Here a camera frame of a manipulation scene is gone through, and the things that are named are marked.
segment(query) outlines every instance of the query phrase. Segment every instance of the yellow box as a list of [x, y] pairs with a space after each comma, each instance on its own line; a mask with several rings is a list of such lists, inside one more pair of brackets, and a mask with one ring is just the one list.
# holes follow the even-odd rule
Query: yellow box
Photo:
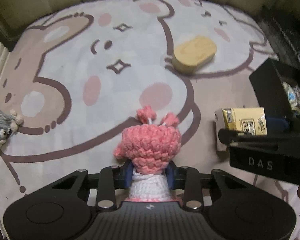
[[221, 108], [215, 112], [218, 151], [225, 151], [226, 145], [218, 138], [221, 128], [249, 132], [252, 135], [266, 135], [266, 117], [263, 107]]

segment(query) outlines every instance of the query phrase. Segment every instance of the logo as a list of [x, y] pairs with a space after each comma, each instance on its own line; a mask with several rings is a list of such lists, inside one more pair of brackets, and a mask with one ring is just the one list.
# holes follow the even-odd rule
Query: logo
[[149, 204], [149, 205], [146, 205], [146, 209], [148, 209], [148, 210], [152, 210], [152, 209], [154, 209], [154, 205], [151, 205], [151, 204]]
[[249, 157], [249, 165], [250, 166], [257, 166], [257, 168], [261, 167], [261, 168], [266, 168], [269, 171], [272, 171], [272, 161], [263, 161], [261, 159], [258, 160], [258, 163], [255, 162], [254, 158]]

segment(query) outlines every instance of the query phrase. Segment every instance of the wooden piece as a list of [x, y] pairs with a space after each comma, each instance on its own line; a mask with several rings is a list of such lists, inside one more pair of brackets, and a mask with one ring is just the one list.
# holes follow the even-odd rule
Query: wooden piece
[[176, 46], [173, 51], [172, 65], [182, 73], [192, 74], [210, 61], [216, 52], [215, 43], [211, 39], [199, 35]]

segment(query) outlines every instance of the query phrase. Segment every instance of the pink yarn bun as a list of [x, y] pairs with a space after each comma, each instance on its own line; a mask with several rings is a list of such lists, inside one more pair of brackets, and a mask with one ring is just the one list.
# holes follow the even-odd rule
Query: pink yarn bun
[[167, 113], [167, 115], [162, 118], [160, 124], [165, 124], [165, 126], [177, 127], [179, 124], [179, 119], [173, 113]]
[[142, 109], [137, 110], [137, 117], [142, 123], [148, 123], [148, 119], [152, 121], [157, 118], [157, 114], [152, 110], [151, 106], [145, 106]]
[[131, 159], [138, 173], [161, 174], [180, 148], [181, 134], [178, 129], [143, 124], [123, 130], [122, 141], [114, 156]]

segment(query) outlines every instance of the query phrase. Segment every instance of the cartoon rug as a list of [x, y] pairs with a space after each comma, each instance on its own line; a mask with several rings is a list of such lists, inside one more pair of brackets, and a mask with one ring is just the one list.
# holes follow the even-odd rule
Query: cartoon rug
[[[186, 77], [171, 66], [173, 48], [197, 35], [217, 53]], [[172, 111], [181, 121], [177, 165], [221, 168], [284, 199], [298, 217], [291, 239], [299, 239], [297, 186], [231, 168], [227, 153], [216, 152], [214, 111], [258, 106], [248, 76], [269, 56], [252, 18], [200, 0], [96, 0], [36, 21], [0, 79], [0, 109], [25, 119], [0, 150], [0, 218], [72, 171], [116, 164], [121, 131], [139, 124], [136, 110], [150, 104], [157, 120]]]

